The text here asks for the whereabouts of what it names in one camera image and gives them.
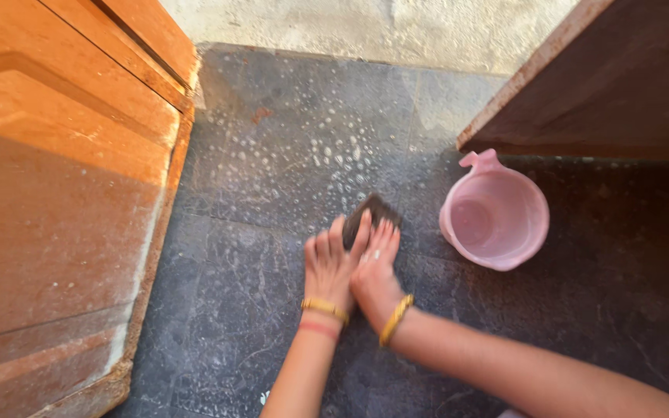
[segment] concrete wall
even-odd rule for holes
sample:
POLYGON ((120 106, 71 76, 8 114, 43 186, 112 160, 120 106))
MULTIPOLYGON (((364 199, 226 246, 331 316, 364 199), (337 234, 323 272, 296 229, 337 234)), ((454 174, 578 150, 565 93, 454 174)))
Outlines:
POLYGON ((161 0, 194 43, 513 74, 577 0, 161 0))

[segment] gray stone floor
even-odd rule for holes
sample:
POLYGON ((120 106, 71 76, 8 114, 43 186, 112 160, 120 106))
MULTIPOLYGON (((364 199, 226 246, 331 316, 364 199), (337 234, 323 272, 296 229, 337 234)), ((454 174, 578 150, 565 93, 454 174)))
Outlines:
MULTIPOLYGON (((669 163, 503 157, 549 201, 514 271, 463 259, 438 210, 457 125, 504 80, 217 46, 141 334, 108 416, 257 416, 296 330, 302 242, 377 191, 404 215, 396 271, 429 312, 669 393, 669 163), (256 109, 272 114, 252 121, 256 109), (446 122, 447 115, 453 115, 446 122)), ((343 334, 322 416, 497 416, 506 405, 343 334)))

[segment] hand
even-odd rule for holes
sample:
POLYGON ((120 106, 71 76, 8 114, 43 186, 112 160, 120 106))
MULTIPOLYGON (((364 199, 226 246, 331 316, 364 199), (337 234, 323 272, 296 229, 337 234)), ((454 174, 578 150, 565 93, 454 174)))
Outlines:
MULTIPOLYGON (((371 213, 363 212, 360 227, 355 236, 352 250, 345 251, 342 243, 342 230, 345 216, 340 215, 332 223, 329 231, 322 231, 318 236, 309 238, 303 246, 306 260, 305 298, 328 300, 337 307, 351 312, 355 306, 349 290, 350 274, 358 267, 360 256, 368 244, 371 229, 371 213)), ((306 316, 316 311, 307 309, 306 316)))
POLYGON ((399 229, 394 228, 391 221, 382 219, 378 227, 371 230, 368 249, 350 276, 350 291, 377 334, 404 298, 394 275, 400 237, 399 229))

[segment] stain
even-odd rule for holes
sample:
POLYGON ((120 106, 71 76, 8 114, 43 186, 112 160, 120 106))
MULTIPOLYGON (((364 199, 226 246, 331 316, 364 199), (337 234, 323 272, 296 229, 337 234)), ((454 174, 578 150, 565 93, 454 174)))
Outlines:
POLYGON ((266 107, 258 107, 257 110, 255 110, 254 115, 252 116, 252 121, 254 122, 255 125, 257 125, 259 124, 259 121, 262 118, 267 118, 272 114, 273 114, 272 110, 266 107))

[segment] gold bangle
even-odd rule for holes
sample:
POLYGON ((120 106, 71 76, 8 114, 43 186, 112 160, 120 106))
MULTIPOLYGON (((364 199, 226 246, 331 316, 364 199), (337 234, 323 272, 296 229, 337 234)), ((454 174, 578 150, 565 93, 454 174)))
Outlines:
POLYGON ((414 295, 404 296, 404 298, 402 298, 399 301, 399 305, 397 305, 396 309, 394 309, 394 313, 391 314, 391 318, 389 318, 389 321, 386 322, 384 330, 381 331, 381 335, 378 337, 378 344, 381 347, 386 347, 387 345, 389 345, 391 337, 394 335, 394 332, 396 331, 396 326, 399 325, 401 320, 404 318, 404 313, 407 312, 407 308, 411 307, 414 304, 415 304, 414 295))
POLYGON ((350 315, 348 315, 347 312, 338 308, 337 305, 327 300, 306 298, 301 300, 301 309, 316 309, 321 312, 326 312, 341 319, 345 325, 348 325, 350 322, 350 315))

